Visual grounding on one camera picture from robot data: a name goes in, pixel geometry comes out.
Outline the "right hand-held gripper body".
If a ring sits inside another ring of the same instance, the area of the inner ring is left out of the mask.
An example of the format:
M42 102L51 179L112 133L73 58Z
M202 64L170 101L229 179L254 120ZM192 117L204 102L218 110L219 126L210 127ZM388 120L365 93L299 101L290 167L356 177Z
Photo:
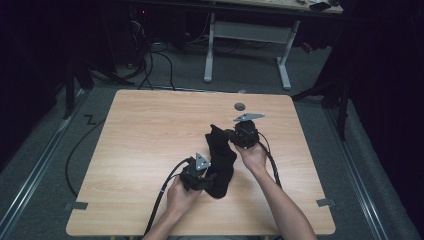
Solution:
M233 119L234 131L230 141L242 148L251 148L259 141L259 132L254 123L255 119L263 118L264 114L244 113Z

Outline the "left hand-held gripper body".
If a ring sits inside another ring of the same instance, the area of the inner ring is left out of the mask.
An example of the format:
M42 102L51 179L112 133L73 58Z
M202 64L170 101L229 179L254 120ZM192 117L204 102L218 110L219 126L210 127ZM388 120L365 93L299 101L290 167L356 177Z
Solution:
M188 165L180 173L180 180L186 190L204 190L204 177L207 170L211 167L211 162L207 161L199 152L194 157L187 158Z

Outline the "black sock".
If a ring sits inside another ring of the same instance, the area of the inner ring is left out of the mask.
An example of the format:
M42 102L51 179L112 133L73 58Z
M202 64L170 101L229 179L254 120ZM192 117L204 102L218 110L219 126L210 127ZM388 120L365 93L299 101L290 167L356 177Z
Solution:
M232 156L213 156L210 153L210 157L211 167L208 169L207 175L217 173L217 177L213 181L213 189L207 190L207 193L213 198L220 199L226 196L229 183L233 177L233 165L237 154L234 152Z
M224 131L214 124L211 124L210 127L211 132L205 135L210 153L213 156L232 156L234 152L228 144L229 139Z

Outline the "person's right hand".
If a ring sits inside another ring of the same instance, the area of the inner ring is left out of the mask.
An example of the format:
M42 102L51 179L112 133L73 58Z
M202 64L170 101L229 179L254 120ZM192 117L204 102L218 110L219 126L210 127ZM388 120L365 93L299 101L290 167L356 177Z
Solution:
M235 148L241 155L244 165L253 175L266 171L266 153L259 144L250 148L240 146L235 146Z

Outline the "person's left hand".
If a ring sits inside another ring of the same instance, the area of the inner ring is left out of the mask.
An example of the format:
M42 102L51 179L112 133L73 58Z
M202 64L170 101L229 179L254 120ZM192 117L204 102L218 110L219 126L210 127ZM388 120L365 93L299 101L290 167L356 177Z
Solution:
M167 212L176 218L185 215L201 195L201 191L186 190L176 179L167 193Z

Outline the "black metal stand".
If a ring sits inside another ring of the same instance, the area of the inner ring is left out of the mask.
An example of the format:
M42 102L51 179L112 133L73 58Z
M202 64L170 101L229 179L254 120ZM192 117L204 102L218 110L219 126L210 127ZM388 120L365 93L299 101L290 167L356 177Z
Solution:
M99 72L108 79L121 85L131 86L132 82L125 80L117 74L107 71L106 69L90 62L81 57L71 56L66 65L65 93L66 93L66 110L64 118L68 119L76 110L75 102L75 82L78 82L82 90L91 90L94 87L94 81L91 76L91 69Z
M323 70L313 87L292 96L293 101L299 101L308 96L322 96L320 102L324 109L338 110L336 131L345 141L345 123L349 99L349 78L342 71Z

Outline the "light wooden desk top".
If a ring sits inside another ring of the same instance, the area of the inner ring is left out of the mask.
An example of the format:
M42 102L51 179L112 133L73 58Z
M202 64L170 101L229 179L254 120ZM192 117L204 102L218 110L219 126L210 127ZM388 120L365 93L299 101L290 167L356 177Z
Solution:
M270 7L274 9L290 9L309 11L310 6L324 2L328 4L328 0L213 0L223 3L234 3L251 6Z

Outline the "dark computer with red light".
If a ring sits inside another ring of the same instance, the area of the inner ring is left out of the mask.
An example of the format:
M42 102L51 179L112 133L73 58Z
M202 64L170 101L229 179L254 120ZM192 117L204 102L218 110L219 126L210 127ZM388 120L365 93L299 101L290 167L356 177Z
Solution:
M152 22L145 7L128 8L130 32L136 46L142 46L152 34Z

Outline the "black flat device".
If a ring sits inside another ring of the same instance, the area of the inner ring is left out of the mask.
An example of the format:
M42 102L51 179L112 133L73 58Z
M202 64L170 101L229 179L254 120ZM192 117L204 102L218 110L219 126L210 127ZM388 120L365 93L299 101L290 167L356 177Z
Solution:
M330 8L331 8L331 5L329 3L326 3L326 2L314 3L314 4L311 4L309 6L310 10L318 11L318 12L324 11L324 10L327 10L327 9L330 9Z

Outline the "white metal desk frame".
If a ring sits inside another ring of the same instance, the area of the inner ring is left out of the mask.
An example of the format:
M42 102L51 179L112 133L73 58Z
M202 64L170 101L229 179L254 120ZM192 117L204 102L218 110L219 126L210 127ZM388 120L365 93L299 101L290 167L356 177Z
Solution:
M282 44L285 46L282 54L276 58L277 67L284 90L292 88L287 73L286 61L295 40L299 20L295 20L291 27L277 27L254 25L247 23L236 23L228 21L217 21L215 14L211 15L209 23L208 50L205 60L203 81L210 83L213 77L214 63L214 40L216 38L245 40L253 42Z

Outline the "metal floor rail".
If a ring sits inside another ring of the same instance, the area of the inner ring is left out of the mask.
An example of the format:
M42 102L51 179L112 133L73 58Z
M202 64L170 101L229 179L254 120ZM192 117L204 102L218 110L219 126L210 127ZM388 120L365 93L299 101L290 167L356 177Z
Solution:
M342 152L342 159L349 176L351 185L355 191L356 198L361 207L361 211L365 216L367 224L373 235L374 240L389 240L386 230L380 220L375 204L371 199L359 170L354 162L354 158L345 140L343 140L337 129L336 116L332 110L323 110L324 115L331 126L333 135Z
M6 240L12 232L53 161L58 145L77 110L89 94L90 90L78 90L75 106L67 112L65 93L60 93L58 104L35 125L8 166L0 173L0 240Z

